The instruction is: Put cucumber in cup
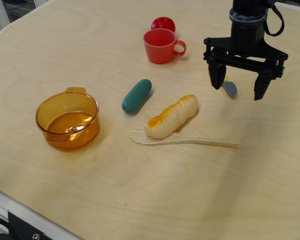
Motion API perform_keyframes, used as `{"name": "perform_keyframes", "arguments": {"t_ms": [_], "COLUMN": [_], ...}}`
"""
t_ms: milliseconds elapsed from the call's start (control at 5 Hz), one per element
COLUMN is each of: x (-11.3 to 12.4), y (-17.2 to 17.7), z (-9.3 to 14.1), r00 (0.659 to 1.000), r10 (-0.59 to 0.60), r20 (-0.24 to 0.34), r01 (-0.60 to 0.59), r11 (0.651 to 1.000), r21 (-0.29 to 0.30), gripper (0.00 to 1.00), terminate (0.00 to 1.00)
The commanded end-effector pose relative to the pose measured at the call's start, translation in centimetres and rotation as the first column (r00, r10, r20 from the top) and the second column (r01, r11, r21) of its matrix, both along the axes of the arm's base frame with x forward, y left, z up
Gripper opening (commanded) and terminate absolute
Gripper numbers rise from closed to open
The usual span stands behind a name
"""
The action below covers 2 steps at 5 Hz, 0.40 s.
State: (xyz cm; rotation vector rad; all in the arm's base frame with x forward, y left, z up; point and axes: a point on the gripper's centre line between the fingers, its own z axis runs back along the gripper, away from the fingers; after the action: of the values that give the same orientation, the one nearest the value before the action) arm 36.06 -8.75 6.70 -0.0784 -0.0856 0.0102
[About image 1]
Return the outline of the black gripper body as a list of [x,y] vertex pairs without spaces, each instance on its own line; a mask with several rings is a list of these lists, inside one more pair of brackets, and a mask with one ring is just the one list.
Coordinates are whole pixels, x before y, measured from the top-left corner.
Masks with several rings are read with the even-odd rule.
[[271,73],[271,78],[281,78],[288,54],[265,41],[264,21],[245,24],[233,21],[230,37],[207,37],[204,60],[209,65],[215,60],[226,67],[239,68],[255,73]]

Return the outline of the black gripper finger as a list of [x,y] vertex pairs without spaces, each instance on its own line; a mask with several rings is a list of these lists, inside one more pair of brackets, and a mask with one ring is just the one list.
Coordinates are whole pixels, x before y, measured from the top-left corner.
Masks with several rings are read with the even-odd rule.
[[272,74],[268,72],[261,72],[254,84],[254,100],[261,100],[267,91],[268,86],[272,80]]
[[225,81],[227,71],[226,65],[216,60],[210,60],[208,63],[208,70],[211,85],[218,90]]

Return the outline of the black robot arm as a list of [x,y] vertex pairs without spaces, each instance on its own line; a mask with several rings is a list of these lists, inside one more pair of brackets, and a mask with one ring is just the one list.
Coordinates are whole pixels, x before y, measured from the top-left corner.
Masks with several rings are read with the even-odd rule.
[[288,54],[265,41],[271,36],[267,19],[268,11],[282,19],[274,0],[235,0],[229,11],[231,35],[207,37],[203,59],[208,64],[211,85],[218,90],[225,81],[227,66],[258,74],[254,84],[254,99],[264,97],[270,83],[281,78]]

